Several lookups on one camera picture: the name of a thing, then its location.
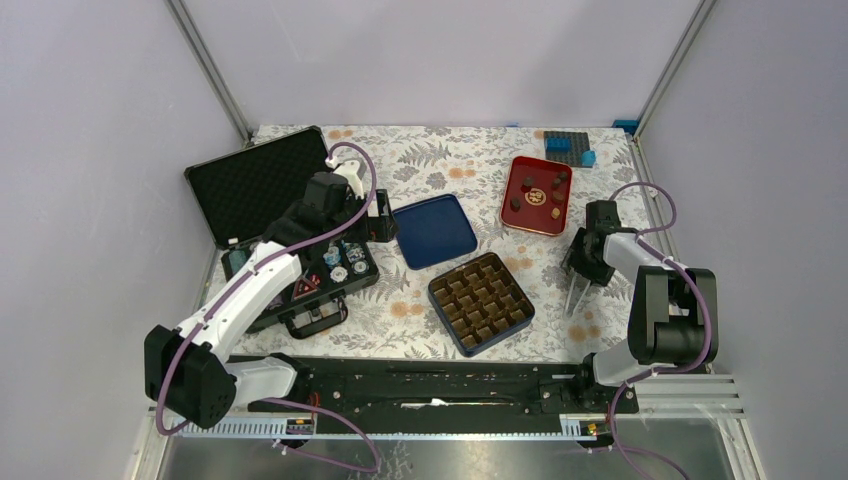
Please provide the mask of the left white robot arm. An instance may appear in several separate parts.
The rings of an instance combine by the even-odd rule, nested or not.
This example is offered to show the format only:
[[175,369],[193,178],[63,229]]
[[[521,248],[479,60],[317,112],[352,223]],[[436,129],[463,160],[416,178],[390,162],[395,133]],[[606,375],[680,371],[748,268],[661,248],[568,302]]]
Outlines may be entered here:
[[155,401],[160,434],[172,435],[164,414],[210,428],[234,407],[274,399],[296,411],[309,401],[310,385],[279,354],[232,363],[237,341],[278,294],[302,278],[304,265],[321,259],[317,247],[349,236],[376,239],[367,210],[377,197],[362,179],[377,179],[370,159],[327,160],[328,172],[308,181],[304,196],[272,222],[246,264],[203,307],[177,327],[154,327],[144,341],[145,393]]

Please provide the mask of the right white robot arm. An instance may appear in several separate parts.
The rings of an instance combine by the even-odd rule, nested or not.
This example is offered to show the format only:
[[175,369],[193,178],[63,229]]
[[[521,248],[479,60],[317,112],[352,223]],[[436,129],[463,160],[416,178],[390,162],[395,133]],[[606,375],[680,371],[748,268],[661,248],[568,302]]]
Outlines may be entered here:
[[568,317],[616,274],[633,287],[624,340],[588,354],[569,383],[571,399],[583,410],[597,412],[611,404],[620,386],[658,373],[688,373],[717,356],[716,276],[658,252],[622,224],[615,201],[587,204],[585,224],[561,267],[568,282]]

